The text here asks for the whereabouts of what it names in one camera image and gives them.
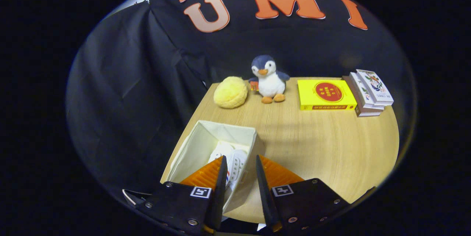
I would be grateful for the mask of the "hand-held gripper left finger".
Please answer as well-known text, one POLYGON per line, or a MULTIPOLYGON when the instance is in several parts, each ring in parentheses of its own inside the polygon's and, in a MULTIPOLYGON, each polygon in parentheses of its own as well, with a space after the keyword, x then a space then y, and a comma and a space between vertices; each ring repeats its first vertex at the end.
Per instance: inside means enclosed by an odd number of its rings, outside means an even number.
POLYGON ((226 192, 225 156, 212 161, 216 179, 208 186, 190 186, 167 181, 141 203, 136 210, 178 235, 211 236, 220 228, 226 192))

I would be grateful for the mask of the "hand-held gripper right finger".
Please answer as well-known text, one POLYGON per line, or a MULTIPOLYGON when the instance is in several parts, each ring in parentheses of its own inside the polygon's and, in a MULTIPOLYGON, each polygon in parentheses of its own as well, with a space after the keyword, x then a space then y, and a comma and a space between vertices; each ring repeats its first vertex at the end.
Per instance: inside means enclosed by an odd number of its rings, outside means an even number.
POLYGON ((260 154, 256 172, 266 234, 311 234, 350 207, 321 179, 303 179, 260 154))

